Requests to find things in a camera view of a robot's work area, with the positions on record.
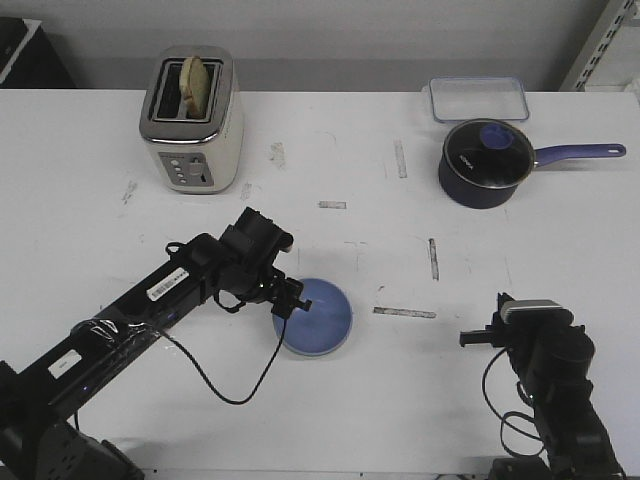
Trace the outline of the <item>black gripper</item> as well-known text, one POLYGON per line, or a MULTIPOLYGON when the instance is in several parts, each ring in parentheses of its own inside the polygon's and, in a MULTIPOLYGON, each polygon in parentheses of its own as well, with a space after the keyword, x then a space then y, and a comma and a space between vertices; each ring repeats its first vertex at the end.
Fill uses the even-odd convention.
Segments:
POLYGON ((235 297, 245 303, 269 302, 272 304, 271 313, 280 318, 289 318, 296 310, 310 308, 311 300, 303 300, 301 294, 304 284, 282 271, 273 269, 270 273, 260 275, 252 287, 235 297))
POLYGON ((497 295, 491 323, 482 330, 462 331, 459 344, 490 344, 494 348, 525 349, 532 345, 533 313, 538 300, 516 300, 507 293, 497 295))

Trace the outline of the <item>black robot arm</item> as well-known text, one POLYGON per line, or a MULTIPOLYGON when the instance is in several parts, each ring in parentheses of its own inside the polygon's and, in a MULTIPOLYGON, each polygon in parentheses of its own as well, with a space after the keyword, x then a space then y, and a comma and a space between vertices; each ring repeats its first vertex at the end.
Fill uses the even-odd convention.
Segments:
POLYGON ((168 261, 21 372, 1 365, 1 461, 18 479, 141 479, 112 443, 83 434, 70 418, 168 329, 227 292, 236 313, 267 301, 288 319, 312 303, 302 282, 274 267, 290 233, 246 208, 220 238, 171 242, 168 261))
POLYGON ((532 409, 523 418, 537 432, 547 457, 510 452, 493 461, 492 479, 623 479, 606 428, 590 401, 587 378, 595 354, 571 311, 551 300, 497 296, 492 321, 463 332, 462 346, 489 344, 509 357, 521 400, 532 409))

